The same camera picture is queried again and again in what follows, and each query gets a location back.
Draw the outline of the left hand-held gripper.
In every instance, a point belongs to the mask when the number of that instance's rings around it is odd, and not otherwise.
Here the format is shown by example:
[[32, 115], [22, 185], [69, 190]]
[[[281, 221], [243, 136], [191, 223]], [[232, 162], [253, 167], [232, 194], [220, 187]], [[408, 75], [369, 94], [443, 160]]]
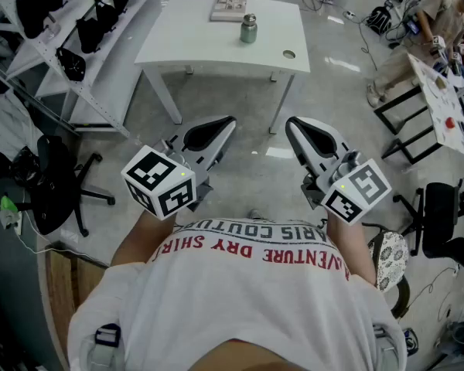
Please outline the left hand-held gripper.
[[220, 162], [236, 129], [232, 116], [195, 124], [172, 143], [143, 146], [121, 170], [133, 200], [159, 220], [194, 211], [212, 190], [208, 171]]

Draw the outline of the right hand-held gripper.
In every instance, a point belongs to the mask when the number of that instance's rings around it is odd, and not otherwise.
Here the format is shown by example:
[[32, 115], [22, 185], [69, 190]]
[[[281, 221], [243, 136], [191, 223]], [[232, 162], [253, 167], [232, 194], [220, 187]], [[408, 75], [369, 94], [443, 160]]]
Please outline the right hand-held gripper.
[[[285, 123], [285, 133], [300, 165], [315, 176], [307, 175], [301, 186], [313, 209], [322, 206], [352, 226], [391, 192], [377, 163], [360, 151], [349, 151], [334, 127], [293, 116]], [[327, 170], [332, 158], [342, 159]]]

